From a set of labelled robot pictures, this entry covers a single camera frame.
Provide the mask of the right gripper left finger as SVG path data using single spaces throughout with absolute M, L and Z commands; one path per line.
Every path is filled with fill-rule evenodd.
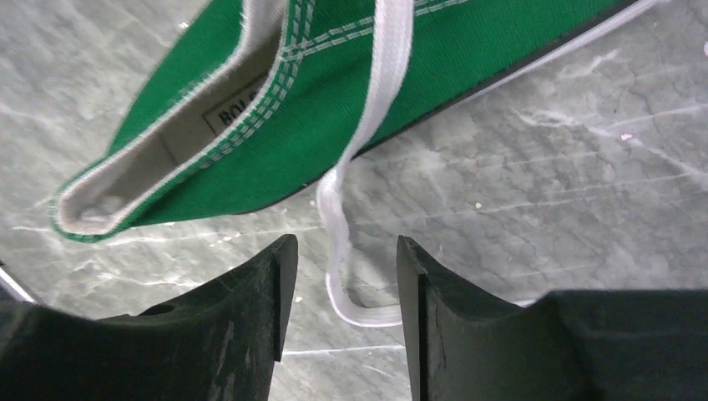
M 281 360 L 298 243 L 131 316 L 1 298 L 4 400 L 265 400 Z

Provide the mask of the white shoelace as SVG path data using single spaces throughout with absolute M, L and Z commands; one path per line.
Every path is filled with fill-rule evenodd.
M 362 115 L 337 163 L 320 179 L 316 207 L 329 241 L 326 290 L 338 317 L 358 327 L 402 324 L 399 307 L 355 304 L 341 282 L 340 269 L 351 255 L 350 230 L 342 209 L 342 185 L 352 159 L 377 132 L 397 97 L 412 49 L 413 1 L 377 1 L 374 13 L 372 65 Z

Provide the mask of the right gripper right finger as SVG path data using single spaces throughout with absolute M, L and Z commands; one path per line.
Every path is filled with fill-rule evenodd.
M 397 242 L 416 400 L 704 400 L 706 290 L 561 290 L 507 302 Z

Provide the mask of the green canvas sneaker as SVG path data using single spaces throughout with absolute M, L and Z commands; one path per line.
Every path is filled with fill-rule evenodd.
M 105 154 L 50 208 L 62 236 L 239 215 L 339 160 L 360 121 L 377 1 L 213 1 L 144 84 Z M 360 154 L 583 47 L 648 1 L 413 1 L 402 87 Z

